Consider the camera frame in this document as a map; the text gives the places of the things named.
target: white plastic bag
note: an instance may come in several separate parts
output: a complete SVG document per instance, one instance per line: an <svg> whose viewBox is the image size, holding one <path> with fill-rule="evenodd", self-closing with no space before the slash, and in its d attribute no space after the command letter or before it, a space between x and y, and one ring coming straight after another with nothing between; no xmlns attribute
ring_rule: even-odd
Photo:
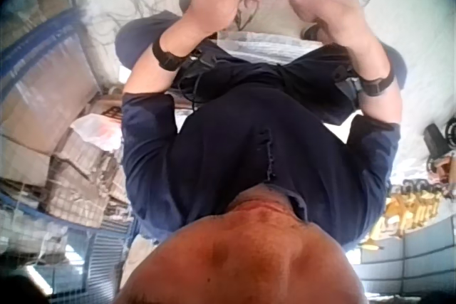
<svg viewBox="0 0 456 304"><path fill-rule="evenodd" d="M89 114L80 117L71 128L81 138L103 151L112 152L119 150L122 144L122 130L120 122L98 114Z"/></svg>

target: man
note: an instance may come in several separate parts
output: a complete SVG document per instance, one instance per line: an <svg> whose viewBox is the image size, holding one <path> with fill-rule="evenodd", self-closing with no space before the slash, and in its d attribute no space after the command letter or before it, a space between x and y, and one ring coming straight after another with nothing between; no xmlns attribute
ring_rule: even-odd
<svg viewBox="0 0 456 304"><path fill-rule="evenodd" d="M205 38L230 25L240 1L192 0L173 23L143 19L118 35L133 68L123 101L128 196L162 243L117 303L365 303L344 249L383 211L402 115L390 61L358 0L289 0L336 44L285 66L238 60ZM198 46L215 67L178 70ZM335 75L360 78L356 100ZM204 105L177 134L164 93L181 83ZM357 106L364 116L343 144L322 121Z"/></svg>

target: dark pants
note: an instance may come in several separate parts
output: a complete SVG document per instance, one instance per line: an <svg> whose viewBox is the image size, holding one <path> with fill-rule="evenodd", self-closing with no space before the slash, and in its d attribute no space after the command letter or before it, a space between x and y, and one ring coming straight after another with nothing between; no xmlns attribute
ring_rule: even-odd
<svg viewBox="0 0 456 304"><path fill-rule="evenodd" d="M126 24L117 35L115 49L120 62L133 69L138 58L180 17L168 11ZM398 78L405 85L407 68L402 56L383 44ZM321 121L341 125L358 109L358 94L349 80L341 80L341 69L350 70L347 50L336 44L312 51L287 65L250 63L229 55L213 42L203 41L199 49L216 58L213 69L181 68L172 92L196 103L207 103L244 83L282 89Z"/></svg>

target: navy blue shirt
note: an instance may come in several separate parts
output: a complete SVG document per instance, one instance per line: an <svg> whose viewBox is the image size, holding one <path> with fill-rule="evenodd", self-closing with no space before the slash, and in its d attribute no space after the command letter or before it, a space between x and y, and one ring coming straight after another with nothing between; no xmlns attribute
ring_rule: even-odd
<svg viewBox="0 0 456 304"><path fill-rule="evenodd" d="M127 193L159 240L223 214L260 183L285 189L296 215L345 249L382 214L398 125L357 116L344 144L280 90L241 85L193 113L178 134L170 95L124 95Z"/></svg>

